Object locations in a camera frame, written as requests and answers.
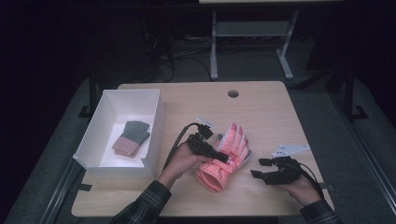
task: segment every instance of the plaid sleeve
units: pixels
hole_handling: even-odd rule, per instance
[[[340,224],[342,221],[325,200],[311,203],[300,210],[307,224]]]
[[[120,211],[112,220],[115,224],[151,223],[163,210],[172,196],[169,189],[154,180],[142,194]]]

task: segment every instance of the white clip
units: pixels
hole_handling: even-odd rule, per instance
[[[198,117],[197,119],[198,119],[199,121],[201,121],[203,124],[209,126],[210,128],[212,128],[212,129],[214,129],[214,130],[216,130],[216,129],[218,128],[218,127],[216,127],[216,125],[214,125],[213,123],[211,123],[211,122],[209,122],[209,121],[207,121],[207,120],[205,120],[205,119],[202,119],[201,117]]]
[[[273,153],[273,157],[287,157],[298,152],[309,149],[309,145],[305,146],[295,146],[295,145],[281,145],[277,147],[277,151]]]

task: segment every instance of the white stand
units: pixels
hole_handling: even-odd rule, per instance
[[[216,11],[213,12],[212,21],[212,51],[210,52],[210,77],[219,79],[218,60],[216,57],[217,36],[285,36],[281,49],[276,50],[276,55],[287,79],[293,79],[286,51],[289,46],[294,24],[297,21],[299,10],[294,10],[289,21],[217,21]]]

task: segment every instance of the white box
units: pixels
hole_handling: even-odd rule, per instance
[[[112,149],[128,120],[149,124],[134,158]],[[160,90],[106,90],[73,158],[96,178],[156,178],[164,123]]]

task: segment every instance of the knitted glove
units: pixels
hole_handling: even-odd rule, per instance
[[[251,155],[248,148],[248,139],[244,135],[242,127],[235,123],[230,125],[225,136],[216,144],[216,150],[229,156],[226,163],[213,160],[203,163],[195,171],[195,177],[212,192],[224,190],[227,180],[232,172],[240,168]]]
[[[114,152],[122,156],[131,156],[149,137],[149,125],[142,121],[127,121],[121,136],[113,144]]]

